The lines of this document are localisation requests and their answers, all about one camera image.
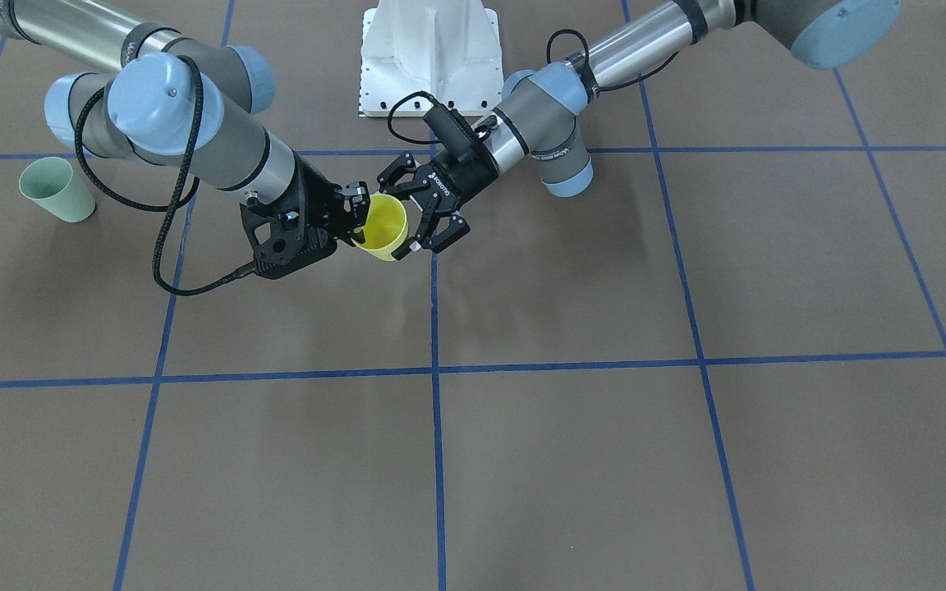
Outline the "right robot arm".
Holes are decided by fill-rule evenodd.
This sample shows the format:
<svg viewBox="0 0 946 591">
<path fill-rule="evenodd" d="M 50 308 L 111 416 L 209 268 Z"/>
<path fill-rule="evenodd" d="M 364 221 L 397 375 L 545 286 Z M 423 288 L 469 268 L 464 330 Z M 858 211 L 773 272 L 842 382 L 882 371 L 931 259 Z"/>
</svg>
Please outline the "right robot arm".
<svg viewBox="0 0 946 591">
<path fill-rule="evenodd" d="M 371 247 L 383 220 L 364 183 L 328 181 L 259 123 L 275 79 L 250 46 L 211 48 L 99 1 L 0 1 L 0 36 L 90 70 L 50 87 L 50 130 L 83 157 L 177 166 L 239 202 L 251 272 L 275 279 L 339 242 Z"/>
</svg>

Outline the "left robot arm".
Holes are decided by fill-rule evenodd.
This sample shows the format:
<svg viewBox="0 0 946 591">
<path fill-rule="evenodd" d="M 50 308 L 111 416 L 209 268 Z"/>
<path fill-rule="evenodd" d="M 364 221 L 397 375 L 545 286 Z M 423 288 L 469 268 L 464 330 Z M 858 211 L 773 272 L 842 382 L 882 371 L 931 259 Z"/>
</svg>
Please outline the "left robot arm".
<svg viewBox="0 0 946 591">
<path fill-rule="evenodd" d="M 485 187 L 533 158 L 542 184 L 560 198 L 592 183 L 579 117 L 601 94 L 661 72 L 717 30 L 757 24 L 798 61 L 833 70 L 875 46 L 896 23 L 898 1 L 664 1 L 594 44 L 540 70 L 514 72 L 502 100 L 476 124 L 435 102 L 425 123 L 443 146 L 427 164 L 384 169 L 379 190 L 449 216 Z"/>
</svg>

